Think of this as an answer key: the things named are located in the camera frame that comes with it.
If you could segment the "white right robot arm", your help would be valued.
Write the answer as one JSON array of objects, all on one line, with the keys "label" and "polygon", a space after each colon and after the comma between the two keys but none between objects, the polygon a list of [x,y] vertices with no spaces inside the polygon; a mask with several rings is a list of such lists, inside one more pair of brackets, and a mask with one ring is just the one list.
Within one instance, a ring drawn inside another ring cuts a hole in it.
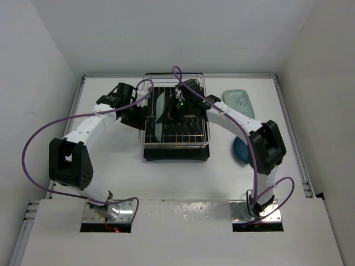
[{"label": "white right robot arm", "polygon": [[248,148],[247,158],[254,171],[249,209],[258,216],[275,197],[272,186],[286,155],[278,125],[272,120],[260,122],[249,118],[228,107],[217,96],[205,96],[198,89],[194,79],[178,83],[164,111],[156,112],[156,123],[182,122],[184,116],[194,115],[240,137]]}]

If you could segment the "light green rectangular plate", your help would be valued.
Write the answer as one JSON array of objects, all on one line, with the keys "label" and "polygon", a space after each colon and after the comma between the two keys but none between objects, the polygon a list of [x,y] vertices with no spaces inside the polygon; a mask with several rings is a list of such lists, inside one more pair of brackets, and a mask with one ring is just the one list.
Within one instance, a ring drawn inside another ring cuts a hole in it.
[{"label": "light green rectangular plate", "polygon": [[156,121],[155,121],[155,137],[158,142],[162,142],[163,124],[158,122],[164,112],[165,93],[161,93],[156,101]]}]

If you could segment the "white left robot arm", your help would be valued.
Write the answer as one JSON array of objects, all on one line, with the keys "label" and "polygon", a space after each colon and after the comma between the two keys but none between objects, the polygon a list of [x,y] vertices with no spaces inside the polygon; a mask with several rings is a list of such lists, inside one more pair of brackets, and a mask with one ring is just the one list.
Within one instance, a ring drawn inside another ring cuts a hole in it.
[{"label": "white left robot arm", "polygon": [[150,90],[140,90],[119,83],[95,103],[90,115],[63,138],[49,144],[49,178],[70,187],[88,199],[89,207],[105,220],[115,220],[119,204],[113,194],[94,179],[89,151],[105,130],[117,120],[135,129],[144,130],[148,107],[145,100]]}]

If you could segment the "dark blue round plate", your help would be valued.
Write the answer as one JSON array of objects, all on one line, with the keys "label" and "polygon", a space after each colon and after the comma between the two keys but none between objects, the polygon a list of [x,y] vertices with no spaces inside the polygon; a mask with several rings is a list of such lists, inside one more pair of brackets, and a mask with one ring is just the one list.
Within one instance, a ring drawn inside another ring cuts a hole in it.
[{"label": "dark blue round plate", "polygon": [[249,164],[249,149],[241,138],[235,137],[232,144],[232,150],[235,157],[241,163],[243,163],[244,165]]}]

